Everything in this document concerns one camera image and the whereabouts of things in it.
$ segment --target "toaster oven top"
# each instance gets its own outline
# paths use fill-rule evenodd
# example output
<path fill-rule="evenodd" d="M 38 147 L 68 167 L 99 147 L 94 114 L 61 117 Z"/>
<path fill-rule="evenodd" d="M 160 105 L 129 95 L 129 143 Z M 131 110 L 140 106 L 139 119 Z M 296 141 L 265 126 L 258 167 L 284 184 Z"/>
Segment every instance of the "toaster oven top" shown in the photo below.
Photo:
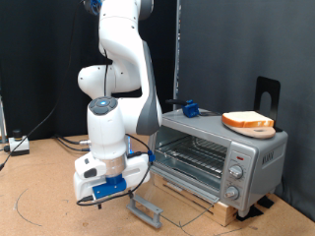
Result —
<path fill-rule="evenodd" d="M 279 132 L 271 139 L 253 139 L 228 129 L 222 123 L 220 116 L 188 118 L 181 109 L 164 113 L 162 125 L 225 147 L 229 147 L 231 141 L 236 141 L 246 146 L 263 149 L 287 136 L 286 132 Z"/>

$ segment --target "blue gripper part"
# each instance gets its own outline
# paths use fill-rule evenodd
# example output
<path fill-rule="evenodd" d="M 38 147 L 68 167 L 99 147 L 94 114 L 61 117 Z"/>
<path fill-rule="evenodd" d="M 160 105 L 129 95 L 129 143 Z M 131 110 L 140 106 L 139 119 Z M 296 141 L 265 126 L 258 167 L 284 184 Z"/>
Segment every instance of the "blue gripper part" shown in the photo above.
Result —
<path fill-rule="evenodd" d="M 154 162 L 156 160 L 156 156 L 151 150 L 148 150 L 149 162 Z"/>

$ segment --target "toast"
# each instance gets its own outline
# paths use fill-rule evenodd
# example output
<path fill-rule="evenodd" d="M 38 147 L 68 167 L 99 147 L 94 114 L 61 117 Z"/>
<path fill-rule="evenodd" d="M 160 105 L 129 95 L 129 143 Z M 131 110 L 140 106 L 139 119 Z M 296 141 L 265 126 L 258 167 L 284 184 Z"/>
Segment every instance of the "toast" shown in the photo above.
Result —
<path fill-rule="evenodd" d="M 274 121 L 255 111 L 223 113 L 224 124 L 237 128 L 274 127 Z"/>

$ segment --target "toaster oven rack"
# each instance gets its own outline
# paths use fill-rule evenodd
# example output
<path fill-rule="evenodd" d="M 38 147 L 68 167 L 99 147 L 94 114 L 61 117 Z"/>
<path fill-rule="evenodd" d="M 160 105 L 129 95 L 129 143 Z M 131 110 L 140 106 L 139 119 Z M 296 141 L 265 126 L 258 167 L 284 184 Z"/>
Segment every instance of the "toaster oven rack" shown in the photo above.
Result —
<path fill-rule="evenodd" d="M 156 149 L 156 151 L 220 179 L 227 148 L 188 136 L 163 145 Z"/>

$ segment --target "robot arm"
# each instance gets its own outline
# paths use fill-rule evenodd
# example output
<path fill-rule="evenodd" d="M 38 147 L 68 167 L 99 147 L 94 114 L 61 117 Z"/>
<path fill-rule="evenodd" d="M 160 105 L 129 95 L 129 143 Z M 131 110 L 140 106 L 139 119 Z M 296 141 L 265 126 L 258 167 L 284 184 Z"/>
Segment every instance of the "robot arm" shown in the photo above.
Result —
<path fill-rule="evenodd" d="M 147 154 L 127 158 L 125 134 L 151 135 L 161 125 L 156 83 L 148 45 L 138 33 L 153 0 L 106 0 L 99 13 L 99 48 L 113 61 L 79 74 L 79 86 L 93 101 L 88 107 L 91 152 L 76 160 L 77 200 L 98 200 L 137 186 L 148 169 Z M 137 98 L 111 97 L 112 92 L 141 88 Z"/>

